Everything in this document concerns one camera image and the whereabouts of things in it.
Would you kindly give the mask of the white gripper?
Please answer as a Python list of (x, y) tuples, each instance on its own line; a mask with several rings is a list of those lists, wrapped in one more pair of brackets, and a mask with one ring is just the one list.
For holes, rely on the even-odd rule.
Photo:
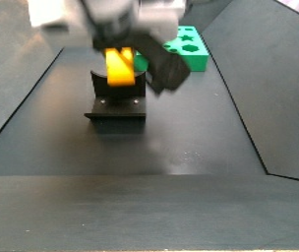
[(138, 35), (163, 45), (177, 36), (187, 0), (27, 0), (27, 7), (32, 27), (52, 46)]

